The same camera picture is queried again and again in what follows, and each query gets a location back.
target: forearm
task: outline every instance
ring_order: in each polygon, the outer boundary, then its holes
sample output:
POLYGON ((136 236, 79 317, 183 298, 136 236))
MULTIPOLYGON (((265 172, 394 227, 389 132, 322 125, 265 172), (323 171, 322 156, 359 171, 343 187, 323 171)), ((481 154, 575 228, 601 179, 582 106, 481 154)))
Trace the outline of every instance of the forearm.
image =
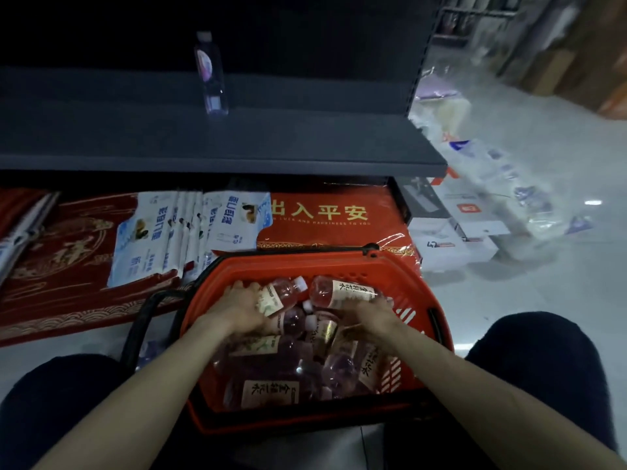
POLYGON ((400 321, 383 340, 500 468, 625 468, 550 407, 400 321))
POLYGON ((37 464, 42 469, 147 469, 166 442, 211 356, 229 334, 203 316, 183 338, 132 376, 37 464))

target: person's right arm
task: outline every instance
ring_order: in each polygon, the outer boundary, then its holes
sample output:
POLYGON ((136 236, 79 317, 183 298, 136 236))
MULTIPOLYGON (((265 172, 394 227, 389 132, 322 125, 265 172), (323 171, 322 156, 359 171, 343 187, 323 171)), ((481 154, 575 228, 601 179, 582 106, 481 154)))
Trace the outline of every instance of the person's right arm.
POLYGON ((373 341, 409 365, 499 468, 627 468, 546 404, 404 324, 385 300, 351 302, 345 309, 373 341))

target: person's left arm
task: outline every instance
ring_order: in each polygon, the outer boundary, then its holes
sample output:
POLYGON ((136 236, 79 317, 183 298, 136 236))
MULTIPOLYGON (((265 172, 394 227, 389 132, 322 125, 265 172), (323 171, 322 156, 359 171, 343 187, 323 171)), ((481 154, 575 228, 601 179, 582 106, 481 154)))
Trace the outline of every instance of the person's left arm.
POLYGON ((255 306, 258 284, 241 282, 181 339, 133 375, 49 450, 35 470, 148 469, 220 343, 268 326, 255 306))

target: white tile floor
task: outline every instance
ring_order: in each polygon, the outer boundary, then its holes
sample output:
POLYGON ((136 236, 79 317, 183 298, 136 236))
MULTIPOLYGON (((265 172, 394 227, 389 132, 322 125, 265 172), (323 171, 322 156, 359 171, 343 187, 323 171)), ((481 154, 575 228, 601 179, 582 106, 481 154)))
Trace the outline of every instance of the white tile floor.
MULTIPOLYGON (((449 53, 436 53, 446 59, 449 53)), ((600 199, 591 207, 596 228, 572 238, 544 264, 492 260, 460 271, 426 276, 442 304, 463 355, 498 318, 529 310, 558 313, 590 336, 599 349, 613 399, 616 432, 627 455, 627 121, 601 119, 560 98, 535 98, 502 86, 455 62, 458 88, 472 102, 463 133, 509 150, 541 177, 560 172, 571 196, 600 199)), ((171 316, 156 319, 162 336, 171 316)), ((0 399, 28 370, 53 356, 77 352, 118 355, 129 325, 0 348, 0 399)), ((380 426, 364 427, 368 467, 382 468, 380 426)), ((358 427, 272 439, 239 452, 264 469, 366 468, 358 427)))

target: orange square logo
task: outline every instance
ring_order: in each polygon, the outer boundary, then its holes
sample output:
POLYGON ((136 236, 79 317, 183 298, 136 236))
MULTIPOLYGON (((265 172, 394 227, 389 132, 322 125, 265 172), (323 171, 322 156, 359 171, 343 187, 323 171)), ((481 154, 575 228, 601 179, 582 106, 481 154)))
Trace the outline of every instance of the orange square logo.
POLYGON ((472 203, 458 204, 457 207, 459 208, 461 212, 481 212, 481 209, 479 209, 479 206, 477 206, 476 204, 472 204, 472 203))

